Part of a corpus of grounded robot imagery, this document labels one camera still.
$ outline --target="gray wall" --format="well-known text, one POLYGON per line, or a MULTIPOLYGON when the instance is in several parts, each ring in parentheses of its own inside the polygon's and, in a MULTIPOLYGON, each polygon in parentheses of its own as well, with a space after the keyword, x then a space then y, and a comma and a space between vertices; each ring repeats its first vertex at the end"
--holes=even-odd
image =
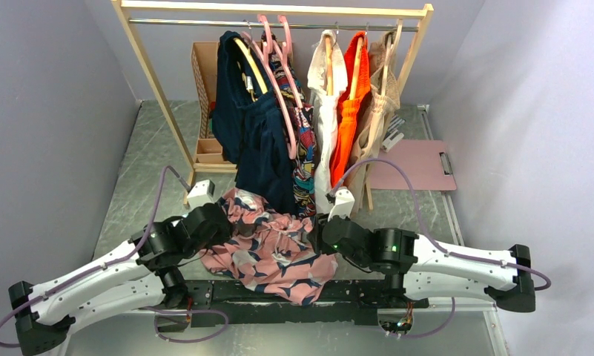
POLYGON ((594 355, 594 1, 487 1, 429 116, 468 244, 554 282, 501 312, 512 355, 594 355))
POLYGON ((136 112, 83 1, 0 1, 0 318, 11 284, 90 260, 136 112))
MULTIPOLYGON (((122 63, 134 93, 139 99, 153 99, 154 95, 142 72, 141 67, 131 46, 128 44, 126 35, 112 11, 109 0, 86 0, 94 18, 102 29, 109 45, 113 48, 117 58, 122 63)), ((232 3, 259 3, 259 4, 295 4, 290 0, 225 0, 232 3)), ((434 16, 426 38, 412 69, 402 100, 408 103, 424 104, 429 102, 435 92, 435 88, 441 83, 443 76, 458 48, 461 46, 467 31, 471 27, 476 14, 482 7, 484 0, 304 0, 299 4, 303 5, 325 5, 325 6, 347 6, 347 7, 393 7, 421 9, 423 4, 431 2, 434 5, 434 16)), ((194 16, 193 13, 183 15, 175 13, 135 12, 134 17, 162 18, 162 19, 213 19, 222 21, 242 21, 245 18, 251 22, 256 21, 255 15, 231 15, 231 14, 205 14, 194 16)), ((276 22, 276 16, 269 16, 268 20, 276 22)), ((288 18, 293 23, 313 24, 394 24, 393 20, 377 19, 351 19, 336 18, 333 16, 292 16, 288 18)), ((164 87, 165 94, 169 99, 196 99, 197 92, 194 86, 192 75, 190 52, 191 44, 200 41, 217 41, 225 30, 242 31, 242 28, 224 27, 180 27, 164 25, 137 25, 139 33, 144 39, 157 75, 164 87)), ((276 30, 275 33, 282 38, 283 31, 276 30)), ((319 40, 319 30, 295 30, 293 33, 294 43, 294 64, 297 77, 306 80, 308 66, 310 65, 312 48, 311 46, 319 40)), ((259 38, 262 35, 260 29, 253 31, 253 36, 259 38)), ((339 43, 342 49, 346 49, 353 33, 341 31, 339 43)), ((381 33, 370 32, 368 34, 371 42, 378 40, 381 33)), ((412 34, 405 33, 402 36, 400 52, 407 50, 412 34)), ((401 68, 403 55, 398 56, 397 72, 401 68)))

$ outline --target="clothing rack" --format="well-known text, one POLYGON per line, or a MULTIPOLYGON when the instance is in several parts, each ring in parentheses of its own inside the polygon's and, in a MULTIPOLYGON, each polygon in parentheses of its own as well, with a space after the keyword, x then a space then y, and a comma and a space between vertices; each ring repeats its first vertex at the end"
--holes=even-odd
MULTIPOLYGON (((185 161, 190 166, 190 175, 188 182, 194 181, 195 160, 183 139, 181 130, 174 118, 174 114, 165 97, 165 93, 153 65, 148 58, 146 49, 142 43, 142 38, 136 29, 136 24, 162 24, 162 25, 187 25, 187 26, 217 26, 217 27, 262 27, 259 22, 219 22, 219 21, 201 21, 201 20, 178 20, 178 19, 134 19, 129 15, 130 11, 159 11, 159 12, 192 12, 200 13, 241 13, 241 14, 275 14, 286 16, 334 16, 334 17, 360 17, 372 19, 396 19, 395 26, 368 26, 364 25, 325 25, 325 24, 291 24, 291 29, 330 29, 330 30, 372 30, 388 31, 396 30, 402 25, 403 20, 419 20, 416 27, 402 27, 402 32, 414 33, 410 48, 403 60, 400 74, 397 79, 399 92, 403 91, 406 85, 412 65, 417 58, 417 53, 426 34, 434 8, 431 4, 425 4, 421 10, 401 10, 369 7, 317 7, 317 6, 299 6, 299 5, 263 5, 263 4, 216 4, 199 2, 180 2, 180 1, 147 1, 147 0, 111 0, 111 4, 116 12, 118 20, 131 47, 144 70, 148 83, 155 95, 163 115, 170 126, 174 139, 176 140, 185 161)), ((271 24, 271 27, 283 27, 282 24, 271 24)), ((231 172, 217 168, 216 172, 231 172)), ((370 197, 370 188, 367 189, 367 196, 370 197)))

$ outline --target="pink patterned garment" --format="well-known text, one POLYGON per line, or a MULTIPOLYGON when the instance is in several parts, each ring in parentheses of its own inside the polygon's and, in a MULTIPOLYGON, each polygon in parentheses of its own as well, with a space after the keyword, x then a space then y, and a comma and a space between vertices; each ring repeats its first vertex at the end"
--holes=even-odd
POLYGON ((209 271, 303 306, 319 297, 338 264, 334 255, 315 254, 301 242, 302 233, 312 230, 311 219, 278 214, 264 198, 237 188, 218 203, 235 229, 231 240, 201 258, 209 271))

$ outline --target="pink clipboard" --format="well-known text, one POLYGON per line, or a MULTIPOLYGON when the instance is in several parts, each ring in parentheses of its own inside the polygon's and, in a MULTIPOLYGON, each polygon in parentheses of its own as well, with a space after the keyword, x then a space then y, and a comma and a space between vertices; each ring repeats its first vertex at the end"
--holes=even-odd
MULTIPOLYGON (((445 148, 443 141, 402 139, 390 152, 380 151, 379 158, 389 159, 403 169, 415 190, 455 191, 454 176, 446 172, 449 163, 445 167, 442 163, 445 148)), ((408 190, 406 181, 393 167, 375 162, 370 171, 371 189, 408 190)))

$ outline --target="clothing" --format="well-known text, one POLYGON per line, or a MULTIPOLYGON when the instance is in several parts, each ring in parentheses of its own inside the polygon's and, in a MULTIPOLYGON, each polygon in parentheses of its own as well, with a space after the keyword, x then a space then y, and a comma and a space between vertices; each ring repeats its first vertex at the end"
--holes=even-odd
MULTIPOLYGON (((242 40, 231 31, 220 37, 216 109, 211 128, 225 158, 237 164, 236 187, 265 197, 281 213, 296 214, 292 162, 273 88, 262 70, 268 92, 261 94, 235 39, 242 40), (242 73, 253 79, 257 101, 246 90, 242 73)), ((259 59, 254 60, 262 68, 259 59)))
POLYGON ((317 213, 327 214, 332 204, 327 200, 327 193, 331 191, 331 154, 336 148, 338 134, 337 103, 338 97, 347 88, 347 68, 340 46, 336 43, 336 33, 325 30, 316 44, 314 55, 308 70, 308 87, 311 90, 311 101, 314 103, 314 117, 312 119, 316 133, 318 155, 315 160, 317 168, 314 172, 314 196, 317 213), (331 78, 334 92, 327 95, 327 61, 325 37, 331 37, 331 78))
POLYGON ((209 271, 303 306, 319 297, 338 263, 334 255, 315 254, 311 245, 301 242, 301 234, 312 230, 311 219, 278 214, 262 197, 239 189, 218 203, 235 229, 226 244, 199 252, 209 271))
MULTIPOLYGON (((386 37, 394 36, 394 33, 387 33, 379 42, 371 45, 369 51, 369 62, 376 64, 371 66, 371 95, 368 97, 368 107, 361 120, 359 120, 356 135, 357 138, 353 144, 351 156, 349 157, 349 166, 368 158, 377 157, 380 152, 384 133, 388 128, 391 118, 395 111, 400 107, 400 93, 397 87, 397 80, 393 65, 395 65, 395 56, 386 58, 386 37), (389 72, 386 75, 386 83, 382 83, 382 72, 384 66, 389 66, 389 72), (385 96, 381 96, 381 88, 386 86, 385 96)), ((364 184, 369 176, 369 164, 361 165, 355 168, 345 181, 345 186, 353 194, 356 203, 352 213, 357 213, 360 208, 360 202, 364 195, 364 184)))
MULTIPOLYGON (((266 41, 265 33, 262 34, 262 41, 266 41)), ((297 216, 313 217, 316 215, 316 205, 314 204, 314 154, 317 150, 317 143, 314 137, 314 130, 312 129, 312 106, 305 102, 306 96, 303 94, 301 84, 297 80, 289 60, 287 69, 290 70, 298 93, 292 92, 277 52, 273 51, 268 55, 268 63, 273 70, 274 77, 277 80, 281 95, 288 109, 288 115, 292 123, 290 129, 293 130, 294 138, 297 142, 297 159, 292 171, 292 188, 294 201, 297 206, 297 216), (297 106, 295 95, 300 97, 303 108, 297 106)))
POLYGON ((367 38, 363 31, 356 33, 352 41, 349 43, 349 48, 345 53, 345 66, 347 67, 347 84, 348 90, 343 93, 338 99, 338 107, 341 116, 340 124, 338 125, 338 139, 336 141, 336 149, 331 155, 331 185, 334 186, 345 173, 345 168, 349 162, 349 154, 354 143, 354 135, 356 131, 357 112, 360 110, 360 103, 364 96, 371 90, 369 78, 369 54, 367 51, 367 38), (358 39, 363 38, 363 46, 359 53, 357 52, 358 39), (358 68, 357 86, 354 99, 349 99, 349 91, 352 87, 354 62, 356 56, 360 56, 360 67, 358 68))

